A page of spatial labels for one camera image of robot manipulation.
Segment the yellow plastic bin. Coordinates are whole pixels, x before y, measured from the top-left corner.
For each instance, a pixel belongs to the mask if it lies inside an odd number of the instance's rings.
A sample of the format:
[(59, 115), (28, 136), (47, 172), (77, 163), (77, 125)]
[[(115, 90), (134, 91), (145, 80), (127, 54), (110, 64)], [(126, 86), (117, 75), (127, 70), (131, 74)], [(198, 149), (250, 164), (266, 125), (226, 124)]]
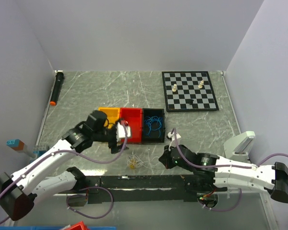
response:
[(104, 112), (110, 123), (114, 124), (120, 118), (119, 107), (99, 107), (99, 111)]

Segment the red plastic bin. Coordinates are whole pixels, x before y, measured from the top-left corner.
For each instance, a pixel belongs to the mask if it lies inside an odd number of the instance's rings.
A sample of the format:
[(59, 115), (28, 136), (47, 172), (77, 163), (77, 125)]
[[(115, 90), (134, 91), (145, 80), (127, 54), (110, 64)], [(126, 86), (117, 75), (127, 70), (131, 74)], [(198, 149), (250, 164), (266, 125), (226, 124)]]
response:
[(120, 118), (123, 118), (131, 128), (131, 137), (128, 138), (127, 143), (140, 143), (142, 140), (142, 108), (126, 108), (120, 109)]

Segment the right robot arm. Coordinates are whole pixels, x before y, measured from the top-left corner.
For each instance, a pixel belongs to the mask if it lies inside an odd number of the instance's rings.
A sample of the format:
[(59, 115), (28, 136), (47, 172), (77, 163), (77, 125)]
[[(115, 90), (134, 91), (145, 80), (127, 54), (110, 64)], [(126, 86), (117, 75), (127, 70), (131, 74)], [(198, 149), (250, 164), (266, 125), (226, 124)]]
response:
[(288, 204), (288, 167), (281, 162), (256, 166), (209, 153), (194, 153), (184, 145), (165, 146), (158, 159), (166, 169), (180, 167), (193, 173), (189, 190), (211, 193), (220, 189), (267, 192), (274, 201)]

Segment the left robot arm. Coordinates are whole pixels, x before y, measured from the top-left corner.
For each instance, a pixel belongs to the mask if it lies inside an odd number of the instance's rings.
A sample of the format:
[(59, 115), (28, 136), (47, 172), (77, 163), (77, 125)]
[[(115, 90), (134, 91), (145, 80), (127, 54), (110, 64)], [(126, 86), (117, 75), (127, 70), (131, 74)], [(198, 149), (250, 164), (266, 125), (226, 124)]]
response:
[(115, 160), (98, 161), (82, 154), (94, 142), (106, 142), (111, 153), (118, 156), (126, 148), (131, 137), (127, 121), (119, 118), (112, 127), (105, 123), (107, 115), (94, 110), (85, 121), (69, 129), (56, 144), (31, 164), (12, 173), (0, 175), (0, 206), (13, 221), (26, 216), (35, 204), (54, 194), (72, 190), (81, 192), (85, 187), (85, 176), (75, 167), (68, 168), (56, 177), (49, 174), (75, 156), (98, 164), (109, 164)]

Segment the black plastic bin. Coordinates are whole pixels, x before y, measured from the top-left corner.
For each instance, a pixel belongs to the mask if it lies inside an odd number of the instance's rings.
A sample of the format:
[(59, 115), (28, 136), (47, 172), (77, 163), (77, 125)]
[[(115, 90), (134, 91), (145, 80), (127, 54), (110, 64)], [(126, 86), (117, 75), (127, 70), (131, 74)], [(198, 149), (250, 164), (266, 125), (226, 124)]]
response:
[(165, 139), (164, 109), (143, 108), (142, 143), (163, 143)]

